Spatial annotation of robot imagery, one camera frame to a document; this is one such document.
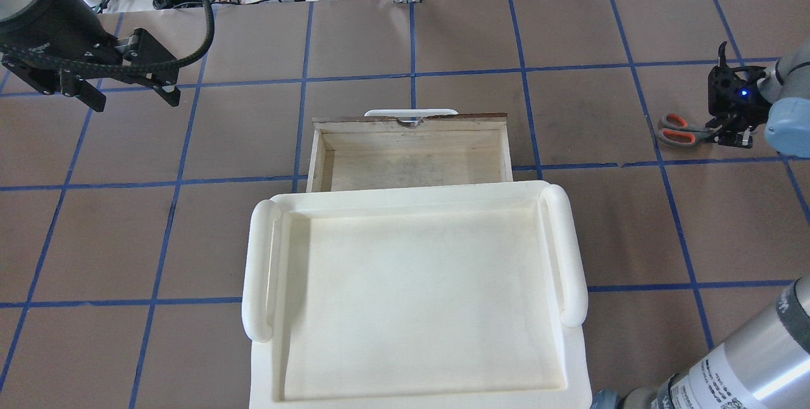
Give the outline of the white foam tray box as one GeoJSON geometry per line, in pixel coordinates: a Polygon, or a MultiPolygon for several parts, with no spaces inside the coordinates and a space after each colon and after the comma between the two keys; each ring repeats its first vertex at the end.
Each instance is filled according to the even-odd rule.
{"type": "Polygon", "coordinates": [[[587,408],[570,200],[541,180],[256,204],[251,408],[587,408]]]}

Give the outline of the orange grey handled scissors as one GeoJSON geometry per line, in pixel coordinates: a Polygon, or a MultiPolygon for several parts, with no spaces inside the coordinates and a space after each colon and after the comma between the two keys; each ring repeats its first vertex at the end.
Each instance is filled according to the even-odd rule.
{"type": "Polygon", "coordinates": [[[660,143],[672,148],[693,148],[698,144],[717,143],[714,129],[690,125],[676,113],[663,115],[657,122],[656,137],[660,143]]]}

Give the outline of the light wooden drawer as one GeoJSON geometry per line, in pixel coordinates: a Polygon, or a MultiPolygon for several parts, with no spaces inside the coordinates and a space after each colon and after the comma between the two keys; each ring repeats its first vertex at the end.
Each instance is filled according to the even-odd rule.
{"type": "Polygon", "coordinates": [[[504,113],[313,120],[307,192],[488,184],[513,178],[504,113]]]}

